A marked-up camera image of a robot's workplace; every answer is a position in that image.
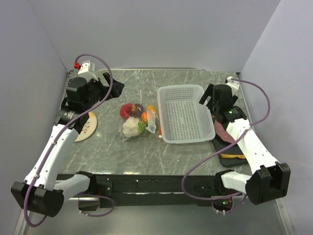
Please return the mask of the red bell pepper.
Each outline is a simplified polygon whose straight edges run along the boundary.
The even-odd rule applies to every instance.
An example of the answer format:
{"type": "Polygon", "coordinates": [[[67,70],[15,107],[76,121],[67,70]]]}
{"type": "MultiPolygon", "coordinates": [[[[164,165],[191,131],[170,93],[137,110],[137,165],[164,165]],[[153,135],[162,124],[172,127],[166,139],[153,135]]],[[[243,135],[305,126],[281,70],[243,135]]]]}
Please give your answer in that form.
{"type": "Polygon", "coordinates": [[[127,120],[128,118],[131,117],[131,109],[132,109],[132,104],[131,103],[126,103],[121,106],[120,108],[120,116],[122,119],[127,120]]]}

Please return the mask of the dark red apple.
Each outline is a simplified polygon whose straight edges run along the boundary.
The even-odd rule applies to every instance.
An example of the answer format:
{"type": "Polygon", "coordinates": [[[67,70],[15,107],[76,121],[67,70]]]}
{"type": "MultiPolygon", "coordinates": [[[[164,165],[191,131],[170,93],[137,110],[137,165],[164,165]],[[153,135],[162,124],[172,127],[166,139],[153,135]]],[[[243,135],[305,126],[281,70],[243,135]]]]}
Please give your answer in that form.
{"type": "Polygon", "coordinates": [[[142,113],[146,110],[141,104],[133,104],[131,106],[131,115],[136,118],[141,118],[142,113]]]}

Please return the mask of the clear zip bag orange zipper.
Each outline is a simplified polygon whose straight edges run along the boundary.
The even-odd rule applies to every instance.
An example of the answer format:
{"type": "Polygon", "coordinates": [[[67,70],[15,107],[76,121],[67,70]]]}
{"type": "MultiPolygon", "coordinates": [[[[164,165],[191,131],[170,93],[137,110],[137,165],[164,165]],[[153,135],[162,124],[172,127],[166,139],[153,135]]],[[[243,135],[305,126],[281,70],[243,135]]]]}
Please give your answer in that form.
{"type": "Polygon", "coordinates": [[[158,111],[157,111],[157,108],[156,108],[156,113],[154,112],[151,112],[151,111],[148,111],[146,110],[149,114],[149,121],[148,121],[148,124],[145,125],[146,128],[145,128],[145,131],[142,132],[141,134],[135,136],[135,137],[138,137],[138,136],[144,136],[146,134],[157,134],[157,137],[159,139],[162,138],[162,131],[161,131],[161,126],[160,126],[160,119],[159,119],[159,116],[158,116],[158,111]]]}

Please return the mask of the orange lemon fruit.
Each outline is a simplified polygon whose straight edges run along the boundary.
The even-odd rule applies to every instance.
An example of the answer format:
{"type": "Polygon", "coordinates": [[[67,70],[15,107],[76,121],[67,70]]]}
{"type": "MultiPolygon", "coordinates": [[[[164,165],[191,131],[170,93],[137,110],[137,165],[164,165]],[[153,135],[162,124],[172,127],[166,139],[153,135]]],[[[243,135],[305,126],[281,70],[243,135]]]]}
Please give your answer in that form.
{"type": "Polygon", "coordinates": [[[154,105],[147,105],[146,110],[156,113],[157,110],[154,105]]]}

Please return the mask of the white cauliflower toy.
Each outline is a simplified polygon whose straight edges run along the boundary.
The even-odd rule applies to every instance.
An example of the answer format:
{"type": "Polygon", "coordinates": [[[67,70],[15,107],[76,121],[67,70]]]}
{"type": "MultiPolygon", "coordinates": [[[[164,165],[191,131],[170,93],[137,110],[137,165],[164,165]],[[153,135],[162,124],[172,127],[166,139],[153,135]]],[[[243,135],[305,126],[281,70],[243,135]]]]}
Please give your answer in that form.
{"type": "Polygon", "coordinates": [[[139,128],[138,123],[140,119],[136,117],[130,117],[128,118],[122,125],[122,133],[125,137],[135,137],[139,135],[139,128]]]}

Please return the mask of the watermelon slice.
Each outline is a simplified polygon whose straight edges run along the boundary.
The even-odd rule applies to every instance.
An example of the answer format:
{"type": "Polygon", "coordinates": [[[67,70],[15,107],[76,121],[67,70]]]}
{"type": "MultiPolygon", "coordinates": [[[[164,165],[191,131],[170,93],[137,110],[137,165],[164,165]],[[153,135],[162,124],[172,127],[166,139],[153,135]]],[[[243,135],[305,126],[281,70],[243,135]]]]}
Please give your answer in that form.
{"type": "Polygon", "coordinates": [[[137,124],[138,133],[141,134],[142,132],[144,132],[145,128],[146,128],[146,126],[145,126],[144,122],[139,121],[137,124]]]}

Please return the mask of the green orange mango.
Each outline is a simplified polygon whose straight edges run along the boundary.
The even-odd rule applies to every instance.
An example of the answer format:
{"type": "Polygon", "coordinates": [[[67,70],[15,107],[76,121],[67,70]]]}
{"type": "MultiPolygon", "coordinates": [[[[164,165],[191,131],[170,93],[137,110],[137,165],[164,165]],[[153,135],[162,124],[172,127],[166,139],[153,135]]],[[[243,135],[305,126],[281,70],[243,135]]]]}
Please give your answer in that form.
{"type": "Polygon", "coordinates": [[[145,125],[148,124],[148,121],[149,121],[149,114],[147,111],[143,112],[141,114],[141,120],[145,123],[145,125]]]}

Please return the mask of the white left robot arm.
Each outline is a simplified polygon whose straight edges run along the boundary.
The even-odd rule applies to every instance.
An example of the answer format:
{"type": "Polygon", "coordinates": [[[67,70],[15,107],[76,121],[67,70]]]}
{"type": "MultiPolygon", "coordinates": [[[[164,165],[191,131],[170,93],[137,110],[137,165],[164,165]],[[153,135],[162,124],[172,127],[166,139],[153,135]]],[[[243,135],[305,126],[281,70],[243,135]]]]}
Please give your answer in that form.
{"type": "Polygon", "coordinates": [[[24,212],[55,217],[63,203],[83,193],[90,197],[98,192],[96,176],[78,171],[71,178],[57,183],[63,161],[84,125],[89,113],[104,101],[121,95],[125,85],[113,79],[111,72],[103,78],[87,79],[86,75],[71,78],[66,96],[54,120],[52,132],[35,166],[22,182],[14,182],[11,193],[24,212]]]}

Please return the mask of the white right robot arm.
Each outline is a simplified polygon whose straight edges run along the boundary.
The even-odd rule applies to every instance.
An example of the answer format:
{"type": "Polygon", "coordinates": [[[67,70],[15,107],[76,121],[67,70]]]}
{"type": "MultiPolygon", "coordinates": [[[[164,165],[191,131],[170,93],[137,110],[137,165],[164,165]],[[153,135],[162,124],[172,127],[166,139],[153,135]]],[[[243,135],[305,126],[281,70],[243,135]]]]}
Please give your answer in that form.
{"type": "Polygon", "coordinates": [[[232,92],[238,87],[238,84],[232,86],[229,82],[209,84],[199,101],[208,107],[215,120],[234,139],[252,173],[248,176],[233,170],[218,172],[214,189],[219,195],[225,195],[231,189],[242,192],[253,204],[259,205],[287,195],[291,168],[270,154],[253,131],[252,123],[243,110],[234,105],[237,96],[232,92]]]}

